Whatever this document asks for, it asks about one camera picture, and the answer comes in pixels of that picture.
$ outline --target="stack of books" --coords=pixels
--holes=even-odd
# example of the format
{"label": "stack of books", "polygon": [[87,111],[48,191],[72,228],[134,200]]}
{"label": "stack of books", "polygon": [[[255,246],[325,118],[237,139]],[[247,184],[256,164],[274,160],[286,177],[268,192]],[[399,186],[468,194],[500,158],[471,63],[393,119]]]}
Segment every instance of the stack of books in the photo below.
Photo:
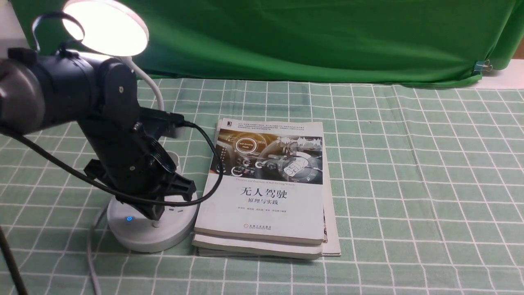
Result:
{"label": "stack of books", "polygon": [[[222,119],[215,141],[224,177],[200,205],[200,255],[340,255],[322,122]],[[218,169],[213,160],[204,193]]]}

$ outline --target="robotic arm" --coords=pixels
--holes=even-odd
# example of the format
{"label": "robotic arm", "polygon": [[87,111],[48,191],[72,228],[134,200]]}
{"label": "robotic arm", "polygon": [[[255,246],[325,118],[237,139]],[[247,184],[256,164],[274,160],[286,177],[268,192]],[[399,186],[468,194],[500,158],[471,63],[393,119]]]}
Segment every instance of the robotic arm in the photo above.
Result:
{"label": "robotic arm", "polygon": [[25,135],[72,121],[99,158],[84,169],[87,177],[159,202],[134,202],[117,194],[118,201],[159,220],[164,196],[191,200],[194,182],[176,173],[158,143],[161,136],[174,138],[176,129],[188,123],[182,115],[140,107],[136,76],[125,64],[74,50],[39,57],[34,50],[9,49],[8,59],[0,60],[0,127]]}

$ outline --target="lamp light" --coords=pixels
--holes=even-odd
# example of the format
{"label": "lamp light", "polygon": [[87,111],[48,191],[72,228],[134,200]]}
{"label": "lamp light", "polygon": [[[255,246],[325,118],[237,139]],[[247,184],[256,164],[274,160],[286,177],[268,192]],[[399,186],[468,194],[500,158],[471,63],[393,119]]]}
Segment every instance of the lamp light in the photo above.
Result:
{"label": "lamp light", "polygon": [[120,58],[151,87],[158,108],[164,110],[160,89],[131,58],[144,51],[149,41],[149,30],[138,14],[114,0],[69,0],[62,11],[74,17],[85,31],[84,35],[76,24],[64,19],[63,25],[73,38],[83,37],[85,47]]}

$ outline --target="green backdrop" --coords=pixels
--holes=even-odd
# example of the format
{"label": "green backdrop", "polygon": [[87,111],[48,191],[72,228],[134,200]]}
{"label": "green backdrop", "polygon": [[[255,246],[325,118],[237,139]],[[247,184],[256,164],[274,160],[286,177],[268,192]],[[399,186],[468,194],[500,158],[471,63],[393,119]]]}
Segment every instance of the green backdrop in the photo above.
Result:
{"label": "green backdrop", "polygon": [[[524,35],[523,0],[121,0],[146,22],[147,72],[249,80],[457,87],[476,62],[505,68]],[[12,0],[26,36],[65,0]],[[42,24],[45,53],[67,38]]]}

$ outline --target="table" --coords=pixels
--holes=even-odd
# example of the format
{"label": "table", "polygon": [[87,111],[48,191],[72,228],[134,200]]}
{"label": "table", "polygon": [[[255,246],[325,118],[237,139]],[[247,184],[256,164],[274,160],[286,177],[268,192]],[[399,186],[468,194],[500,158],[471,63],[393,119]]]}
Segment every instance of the table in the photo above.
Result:
{"label": "table", "polygon": [[[104,294],[524,293],[524,90],[157,80],[167,110],[215,132],[219,118],[322,121],[342,256],[306,262],[197,256],[190,238],[130,253],[94,241]],[[142,81],[143,106],[156,107]],[[29,136],[82,169],[75,123]],[[162,139],[201,193],[211,153],[197,132]],[[0,137],[0,223],[30,294],[92,294],[85,237],[110,196]],[[0,265],[0,294],[13,294]]]}

